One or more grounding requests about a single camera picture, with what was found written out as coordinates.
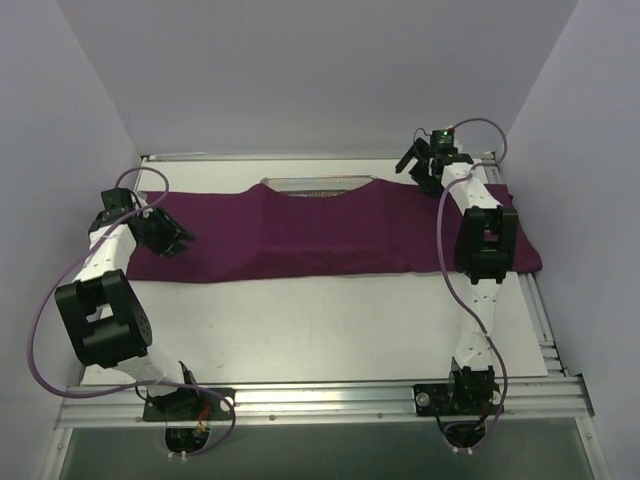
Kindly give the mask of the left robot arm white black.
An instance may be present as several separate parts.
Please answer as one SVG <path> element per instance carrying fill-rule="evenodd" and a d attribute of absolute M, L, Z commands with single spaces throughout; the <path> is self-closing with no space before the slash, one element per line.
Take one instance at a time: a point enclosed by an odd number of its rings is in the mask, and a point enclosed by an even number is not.
<path fill-rule="evenodd" d="M 151 324 L 126 272 L 136 248 L 171 258 L 186 252 L 195 236 L 129 189 L 112 188 L 101 198 L 103 210 L 89 229 L 91 254 L 74 280 L 54 293 L 74 353 L 85 367 L 143 382 L 153 405 L 190 419 L 200 411 L 202 395 L 188 385 L 195 380 L 183 362 L 151 349 Z"/>

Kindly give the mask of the purple cloth wrap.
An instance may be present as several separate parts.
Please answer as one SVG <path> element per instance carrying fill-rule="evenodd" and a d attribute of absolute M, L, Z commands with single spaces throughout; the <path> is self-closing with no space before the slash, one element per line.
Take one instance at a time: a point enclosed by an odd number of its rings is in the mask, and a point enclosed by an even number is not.
<path fill-rule="evenodd" d="M 454 268 L 462 214 L 418 186 L 374 180 L 346 193 L 293 197 L 256 184 L 241 193 L 171 192 L 162 203 L 195 239 L 160 258 L 132 254 L 137 281 L 210 284 L 308 276 L 432 273 L 436 242 Z"/>

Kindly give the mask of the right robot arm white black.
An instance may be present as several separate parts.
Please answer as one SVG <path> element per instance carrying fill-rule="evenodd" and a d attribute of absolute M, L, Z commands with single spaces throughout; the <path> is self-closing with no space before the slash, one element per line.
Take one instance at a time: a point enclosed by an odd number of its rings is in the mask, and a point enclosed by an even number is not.
<path fill-rule="evenodd" d="M 504 361 L 493 348 L 497 302 L 515 260 L 519 226 L 515 209 L 497 200 L 478 176 L 479 167 L 455 145 L 455 129 L 434 130 L 427 139 L 416 138 L 395 167 L 404 170 L 423 193 L 439 196 L 436 247 L 443 278 L 463 310 L 461 333 L 452 359 L 444 400 L 455 412 L 475 406 L 480 396 L 490 399 L 498 390 L 493 361 Z M 457 293 L 445 266 L 444 206 L 451 200 L 461 213 L 454 243 L 455 270 L 466 278 Z"/>

